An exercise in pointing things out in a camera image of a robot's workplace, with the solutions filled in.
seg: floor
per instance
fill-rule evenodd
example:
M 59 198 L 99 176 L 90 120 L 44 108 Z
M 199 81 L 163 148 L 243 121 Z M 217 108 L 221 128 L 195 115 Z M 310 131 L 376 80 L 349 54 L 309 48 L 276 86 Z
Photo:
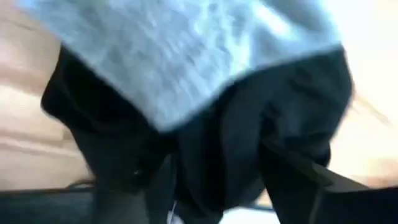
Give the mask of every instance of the floor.
M 330 169 L 371 187 L 398 185 L 398 1 L 350 4 L 361 4 L 342 27 L 355 93 L 332 142 Z M 64 187 L 89 176 L 68 130 L 39 106 L 58 51 L 58 40 L 14 0 L 2 1 L 0 190 Z M 259 203 L 269 204 L 266 194 Z

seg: light wood surface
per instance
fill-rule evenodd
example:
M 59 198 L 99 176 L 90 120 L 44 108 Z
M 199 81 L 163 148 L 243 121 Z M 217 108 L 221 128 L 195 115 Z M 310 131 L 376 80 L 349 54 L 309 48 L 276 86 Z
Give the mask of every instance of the light wood surface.
M 330 169 L 371 187 L 398 185 L 397 1 L 361 1 L 343 30 L 355 82 L 332 142 Z M 89 176 L 68 130 L 40 109 L 59 42 L 16 9 L 0 7 L 0 190 L 64 187 Z M 260 203 L 268 205 L 266 194 Z

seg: black fabric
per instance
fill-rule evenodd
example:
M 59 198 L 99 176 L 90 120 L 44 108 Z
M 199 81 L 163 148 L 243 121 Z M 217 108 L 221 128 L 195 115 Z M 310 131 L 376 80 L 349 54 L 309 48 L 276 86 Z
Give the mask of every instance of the black fabric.
M 93 223 L 164 223 L 174 200 L 175 168 L 172 157 L 167 156 L 149 185 L 133 194 L 96 188 Z
M 398 188 L 325 192 L 313 215 L 313 224 L 398 223 Z
M 71 129 L 99 190 L 137 196 L 155 183 L 158 191 L 147 194 L 152 199 L 135 201 L 159 204 L 144 206 L 149 220 L 152 210 L 176 200 L 186 224 L 218 223 L 226 209 L 254 201 L 267 187 L 281 224 L 296 224 L 316 217 L 320 186 L 272 150 L 296 152 L 326 166 L 329 140 L 350 96 L 351 79 L 339 49 L 260 70 L 229 87 L 180 129 L 160 134 L 62 49 L 42 106 Z M 175 167 L 156 175 L 168 156 L 175 162 L 166 166 Z M 119 196 L 105 198 L 112 205 L 109 200 L 117 202 Z

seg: wooden surface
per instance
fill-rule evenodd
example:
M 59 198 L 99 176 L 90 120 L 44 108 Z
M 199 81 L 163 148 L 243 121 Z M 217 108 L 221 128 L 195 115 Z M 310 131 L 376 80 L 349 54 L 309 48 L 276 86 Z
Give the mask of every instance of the wooden surface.
M 330 169 L 371 187 L 398 185 L 398 2 L 358 4 L 361 14 L 343 26 L 355 93 Z M 64 187 L 89 175 L 68 131 L 39 105 L 58 51 L 54 36 L 2 0 L 0 190 Z M 269 204 L 266 195 L 260 203 Z

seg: gray sweater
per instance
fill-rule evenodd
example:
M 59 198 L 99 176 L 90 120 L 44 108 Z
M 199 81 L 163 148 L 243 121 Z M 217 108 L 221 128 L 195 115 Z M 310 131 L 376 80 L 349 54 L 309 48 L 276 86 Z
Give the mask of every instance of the gray sweater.
M 18 1 L 159 131 L 252 71 L 341 40 L 327 0 Z

